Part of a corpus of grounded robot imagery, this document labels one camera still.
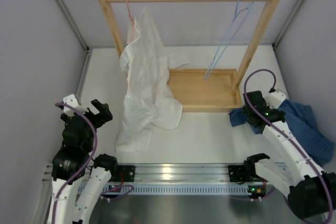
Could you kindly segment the blue checkered shirt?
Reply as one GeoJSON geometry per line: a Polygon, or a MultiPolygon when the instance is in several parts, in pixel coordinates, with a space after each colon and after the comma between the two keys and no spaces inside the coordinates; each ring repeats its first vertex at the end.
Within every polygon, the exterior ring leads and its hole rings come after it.
{"type": "Polygon", "coordinates": [[[323,166],[332,160],[335,143],[317,129],[311,106],[285,99],[278,109],[286,113],[289,129],[318,165],[323,166]]]}

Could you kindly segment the light blue wire hanger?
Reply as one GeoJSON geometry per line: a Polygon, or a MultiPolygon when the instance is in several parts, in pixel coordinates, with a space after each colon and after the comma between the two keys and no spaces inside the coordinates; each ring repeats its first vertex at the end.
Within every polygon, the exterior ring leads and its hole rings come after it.
{"type": "Polygon", "coordinates": [[[233,14],[232,22],[224,32],[222,39],[214,53],[213,59],[211,63],[209,64],[205,75],[204,80],[207,81],[211,75],[211,73],[214,71],[215,67],[217,66],[219,60],[222,58],[223,54],[225,53],[228,46],[231,45],[234,38],[237,36],[238,32],[240,31],[241,27],[245,23],[247,17],[249,16],[251,10],[254,6],[254,1],[250,1],[246,6],[243,8],[240,8],[240,2],[242,0],[237,0],[235,11],[233,14]]]}

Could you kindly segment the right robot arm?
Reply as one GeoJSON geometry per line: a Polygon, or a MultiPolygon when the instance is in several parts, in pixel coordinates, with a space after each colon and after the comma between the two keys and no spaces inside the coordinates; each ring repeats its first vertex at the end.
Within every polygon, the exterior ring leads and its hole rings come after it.
{"type": "Polygon", "coordinates": [[[330,223],[335,211],[335,173],[327,173],[297,141],[286,113],[278,109],[285,99],[274,89],[266,98],[261,91],[244,94],[247,122],[259,129],[287,167],[281,169],[269,156],[259,154],[248,158],[251,163],[245,166],[244,174],[250,180],[261,177],[270,182],[299,219],[328,213],[326,222],[330,223]]]}

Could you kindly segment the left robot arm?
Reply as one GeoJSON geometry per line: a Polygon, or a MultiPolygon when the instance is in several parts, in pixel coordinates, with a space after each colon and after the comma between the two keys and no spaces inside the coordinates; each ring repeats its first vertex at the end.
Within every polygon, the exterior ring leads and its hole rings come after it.
{"type": "Polygon", "coordinates": [[[55,105],[63,110],[62,146],[52,160],[52,198],[48,223],[88,223],[107,182],[117,179],[117,159],[107,154],[94,158],[97,129],[113,116],[107,104],[92,100],[94,114],[71,94],[55,105]]]}

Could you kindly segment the white shirt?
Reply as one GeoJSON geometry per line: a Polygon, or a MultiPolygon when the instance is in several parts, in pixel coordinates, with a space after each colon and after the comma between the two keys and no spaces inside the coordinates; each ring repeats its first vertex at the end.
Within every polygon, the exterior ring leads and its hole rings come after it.
{"type": "Polygon", "coordinates": [[[127,73],[127,93],[123,100],[123,120],[116,141],[117,152],[146,152],[153,124],[164,130],[178,128],[183,106],[173,96],[167,82],[170,70],[188,64],[183,51],[169,53],[147,8],[128,31],[128,44],[120,66],[127,73]]]}

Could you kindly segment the wooden clothes rack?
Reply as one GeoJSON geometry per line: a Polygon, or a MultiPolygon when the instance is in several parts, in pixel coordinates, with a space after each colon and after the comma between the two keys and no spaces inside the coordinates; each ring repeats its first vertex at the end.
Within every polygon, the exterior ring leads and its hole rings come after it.
{"type": "Polygon", "coordinates": [[[265,2],[260,18],[239,69],[215,69],[209,80],[201,77],[204,69],[171,69],[168,85],[182,103],[184,112],[230,112],[242,105],[239,85],[263,38],[280,0],[98,0],[112,34],[118,54],[124,43],[111,3],[150,2],[265,2]]]}

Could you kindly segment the aluminium mounting rail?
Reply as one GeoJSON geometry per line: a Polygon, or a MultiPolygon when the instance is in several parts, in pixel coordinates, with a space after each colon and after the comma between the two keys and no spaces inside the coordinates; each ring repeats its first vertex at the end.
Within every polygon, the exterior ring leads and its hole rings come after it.
{"type": "Polygon", "coordinates": [[[137,184],[218,184],[229,183],[231,167],[242,170],[242,163],[209,164],[119,164],[117,182],[137,184]]]}

